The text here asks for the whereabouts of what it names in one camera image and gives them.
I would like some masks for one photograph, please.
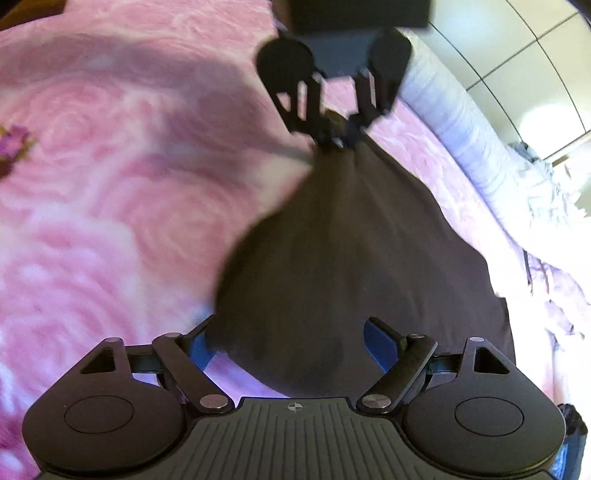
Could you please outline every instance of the purple flower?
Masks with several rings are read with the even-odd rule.
[[[26,127],[13,125],[11,129],[0,138],[0,158],[6,157],[14,160],[18,153],[25,147],[29,130]]]

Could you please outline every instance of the crosshair marking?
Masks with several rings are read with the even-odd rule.
[[[301,403],[290,403],[287,408],[289,408],[293,413],[299,412],[302,408],[305,408]]]

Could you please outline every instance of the screw head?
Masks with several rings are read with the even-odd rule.
[[[371,408],[373,410],[381,410],[382,408],[389,407],[392,403],[386,395],[380,394],[371,394],[366,395],[361,399],[361,403],[365,405],[367,408]]]
[[[230,401],[225,395],[205,395],[199,400],[202,407],[209,408],[210,410],[220,410],[226,407]]]

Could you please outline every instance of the black fabric bag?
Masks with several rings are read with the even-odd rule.
[[[356,399],[380,378],[363,342],[372,316],[432,336],[439,351],[485,337],[514,361],[506,303],[485,260],[421,181],[365,136],[314,162],[233,252],[211,347],[292,397]]]

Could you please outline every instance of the tiled wall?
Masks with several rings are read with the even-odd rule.
[[[591,27],[566,0],[433,0],[417,34],[502,141],[544,158],[591,131]]]

